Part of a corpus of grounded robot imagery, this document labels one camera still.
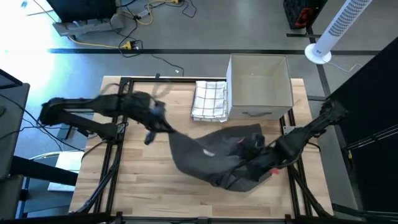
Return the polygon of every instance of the gray floor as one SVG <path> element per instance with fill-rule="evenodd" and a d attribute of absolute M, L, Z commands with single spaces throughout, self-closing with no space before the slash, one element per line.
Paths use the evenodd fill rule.
<path fill-rule="evenodd" d="M 325 30 L 344 1 L 332 0 L 326 4 L 314 23 L 314 33 L 321 34 Z M 6 1 L 10 9 L 20 11 L 19 3 L 14 2 L 17 1 Z M 141 12 L 145 3 L 138 0 L 131 9 Z M 285 34 L 292 31 L 285 18 L 282 0 L 193 0 L 193 3 L 198 8 L 193 19 L 182 15 L 181 8 L 160 7 L 154 10 L 154 23 L 139 25 L 133 37 L 143 40 L 146 49 L 303 50 L 310 43 L 306 38 L 286 37 Z M 150 55 L 123 58 L 118 54 L 48 54 L 45 49 L 96 47 L 77 45 L 66 37 L 59 37 L 46 14 L 25 17 L 21 15 L 23 12 L 11 11 L 4 11 L 0 16 L 0 21 L 13 21 L 2 22 L 2 30 L 8 32 L 0 36 L 0 68 L 31 84 L 27 109 L 36 117 L 41 104 L 53 97 L 96 96 L 105 75 L 181 75 L 175 72 L 175 68 Z M 398 36 L 397 11 L 398 1 L 373 1 L 334 49 L 382 50 Z M 132 22 L 126 22 L 124 34 L 134 26 Z M 83 42 L 111 45 L 119 44 L 121 39 L 112 32 L 78 36 L 78 40 Z M 229 59 L 229 55 L 159 56 L 183 67 L 187 77 L 224 77 Z M 316 66 L 303 55 L 288 57 L 291 76 L 304 79 L 307 94 L 325 96 Z M 334 56 L 331 62 L 348 70 L 356 63 L 364 65 L 371 58 Z M 324 68 L 331 91 L 358 70 L 355 68 L 346 73 L 332 65 L 324 65 Z M 312 101 L 310 106 L 313 117 L 317 116 L 320 103 Z M 85 146 L 82 136 L 73 136 L 71 144 Z M 333 128 L 322 136 L 319 144 L 323 148 L 322 161 L 331 201 L 356 208 Z M 38 130 L 30 129 L 20 133 L 16 155 L 29 158 L 57 150 L 58 146 L 51 139 Z"/>

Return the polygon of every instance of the red object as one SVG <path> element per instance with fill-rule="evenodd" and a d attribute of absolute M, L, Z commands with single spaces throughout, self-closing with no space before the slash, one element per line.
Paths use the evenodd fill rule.
<path fill-rule="evenodd" d="M 313 9 L 303 8 L 301 10 L 300 16 L 298 17 L 298 19 L 294 25 L 296 27 L 306 27 L 308 21 L 312 18 L 312 14 L 313 14 Z"/>
<path fill-rule="evenodd" d="M 279 174 L 279 170 L 276 168 L 271 169 L 271 174 Z"/>

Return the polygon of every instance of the tower fan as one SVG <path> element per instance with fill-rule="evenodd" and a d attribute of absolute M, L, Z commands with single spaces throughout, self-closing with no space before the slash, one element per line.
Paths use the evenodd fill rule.
<path fill-rule="evenodd" d="M 305 56 L 315 64 L 325 64 L 331 59 L 330 50 L 361 15 L 372 0 L 347 0 L 316 44 L 305 48 Z"/>

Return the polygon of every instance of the yellow cable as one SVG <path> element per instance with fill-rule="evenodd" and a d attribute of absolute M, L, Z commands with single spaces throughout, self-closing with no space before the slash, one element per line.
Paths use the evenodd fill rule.
<path fill-rule="evenodd" d="M 71 41 L 73 41 L 76 44 L 81 44 L 81 45 L 89 45 L 89 46 L 97 46 L 97 47 L 107 47 L 107 48 L 112 48 L 112 49 L 119 49 L 118 46 L 112 46 L 112 45 L 104 45 L 104 44 L 90 44 L 90 43 L 83 43 L 79 42 L 76 40 L 73 40 L 72 38 L 68 37 Z"/>
<path fill-rule="evenodd" d="M 128 14 L 130 14 L 130 15 L 132 15 L 132 16 L 136 16 L 136 15 L 134 15 L 133 13 L 131 13 L 131 12 L 129 12 L 129 11 L 123 11 L 124 13 L 128 13 Z M 149 24 L 146 24 L 145 22 L 141 22 L 139 19 L 137 19 L 137 22 L 138 23 L 140 23 L 140 24 L 142 24 L 142 25 L 149 25 Z"/>
<path fill-rule="evenodd" d="M 165 0 L 153 0 L 153 1 L 148 1 L 147 10 L 148 10 L 149 15 L 150 15 L 150 21 L 148 23 L 145 23 L 145 22 L 141 22 L 140 20 L 137 20 L 138 23 L 140 23 L 142 25 L 151 25 L 152 24 L 152 22 L 154 21 L 154 17 L 152 15 L 152 11 L 150 10 L 149 6 L 153 2 L 176 2 L 176 1 L 175 0 L 168 0 L 168 1 L 165 1 Z"/>

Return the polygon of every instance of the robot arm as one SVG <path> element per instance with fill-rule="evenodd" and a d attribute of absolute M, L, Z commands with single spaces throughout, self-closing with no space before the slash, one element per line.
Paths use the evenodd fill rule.
<path fill-rule="evenodd" d="M 326 102 L 321 115 L 301 128 L 295 128 L 290 133 L 279 137 L 268 146 L 260 146 L 259 152 L 247 159 L 247 179 L 259 181 L 260 177 L 269 170 L 282 169 L 295 163 L 308 140 L 319 137 L 329 125 L 338 123 L 347 114 L 347 111 L 338 102 Z"/>
<path fill-rule="evenodd" d="M 97 123 L 74 113 L 95 112 L 107 117 L 126 115 L 149 130 L 145 144 L 150 144 L 156 133 L 174 132 L 166 122 L 164 106 L 163 102 L 153 99 L 150 94 L 139 91 L 130 95 L 101 95 L 94 99 L 53 98 L 43 104 L 39 120 L 44 125 L 69 124 L 112 141 L 118 134 L 117 124 Z"/>

